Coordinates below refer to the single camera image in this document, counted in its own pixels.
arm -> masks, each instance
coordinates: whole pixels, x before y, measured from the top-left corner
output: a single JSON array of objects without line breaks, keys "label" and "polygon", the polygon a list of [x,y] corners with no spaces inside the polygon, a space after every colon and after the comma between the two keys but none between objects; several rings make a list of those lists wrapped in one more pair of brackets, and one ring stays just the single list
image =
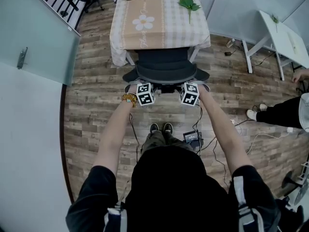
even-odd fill
[{"label": "arm", "polygon": [[309,78],[309,69],[296,71],[293,75],[293,83],[297,83],[299,80],[304,80]]},{"label": "arm", "polygon": [[[136,93],[136,85],[130,87],[130,93]],[[126,124],[133,104],[121,101],[113,112],[100,138],[98,155],[93,166],[104,166],[117,175],[119,152],[126,133]]]},{"label": "arm", "polygon": [[224,151],[231,175],[244,165],[252,165],[243,147],[241,136],[228,119],[221,107],[203,86],[198,86],[199,98],[203,102],[211,119],[214,134]]}]

glass door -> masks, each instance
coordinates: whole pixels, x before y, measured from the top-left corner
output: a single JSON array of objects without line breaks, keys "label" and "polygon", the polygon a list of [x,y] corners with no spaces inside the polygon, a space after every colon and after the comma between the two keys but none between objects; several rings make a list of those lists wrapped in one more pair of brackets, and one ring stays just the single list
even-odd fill
[{"label": "glass door", "polygon": [[44,0],[0,0],[0,62],[71,85],[79,40]]}]

person's leg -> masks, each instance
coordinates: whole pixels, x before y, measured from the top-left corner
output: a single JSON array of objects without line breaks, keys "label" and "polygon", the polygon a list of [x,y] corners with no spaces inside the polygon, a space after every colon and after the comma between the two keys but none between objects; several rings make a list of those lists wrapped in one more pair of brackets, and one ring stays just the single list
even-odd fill
[{"label": "person's leg", "polygon": [[189,151],[194,151],[193,148],[189,144],[183,141],[180,141],[178,138],[173,137],[172,134],[173,134],[172,124],[166,123],[163,129],[163,136],[165,138],[167,145],[180,147],[180,148],[183,148]]},{"label": "person's leg", "polygon": [[256,114],[256,121],[301,129],[298,117],[299,101],[300,97],[296,97],[279,103],[274,107],[268,107],[266,111]]},{"label": "person's leg", "polygon": [[162,135],[162,132],[159,131],[157,124],[152,124],[150,127],[150,133],[148,134],[146,141],[142,147],[142,154],[152,148],[165,146],[166,142]]}]

white sneaker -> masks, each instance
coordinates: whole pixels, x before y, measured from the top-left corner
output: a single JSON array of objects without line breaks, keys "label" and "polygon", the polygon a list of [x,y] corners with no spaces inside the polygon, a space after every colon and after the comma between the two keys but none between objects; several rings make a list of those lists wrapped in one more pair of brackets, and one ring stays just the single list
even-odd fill
[{"label": "white sneaker", "polygon": [[265,104],[260,104],[259,108],[260,108],[260,111],[266,111],[268,107]]},{"label": "white sneaker", "polygon": [[251,109],[247,110],[247,117],[256,121],[256,112]]}]

white table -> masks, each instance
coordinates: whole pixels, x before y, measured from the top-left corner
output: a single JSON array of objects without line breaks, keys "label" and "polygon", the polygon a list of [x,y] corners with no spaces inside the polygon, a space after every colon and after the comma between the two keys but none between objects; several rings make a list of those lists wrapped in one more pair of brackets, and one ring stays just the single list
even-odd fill
[{"label": "white table", "polygon": [[[302,65],[306,69],[309,68],[309,56],[304,44],[303,39],[295,33],[293,30],[288,28],[282,22],[276,24],[270,17],[263,11],[259,11],[266,27],[268,29],[268,34],[264,36],[254,47],[248,51],[247,44],[242,40],[246,60],[248,64],[248,71],[252,73],[252,66],[250,61],[250,56],[256,53],[263,45],[271,38],[275,47],[275,52],[277,56],[279,71],[281,80],[284,81],[284,75],[282,68],[283,66],[295,62]],[[288,58],[286,61],[281,62],[279,54]]]}]

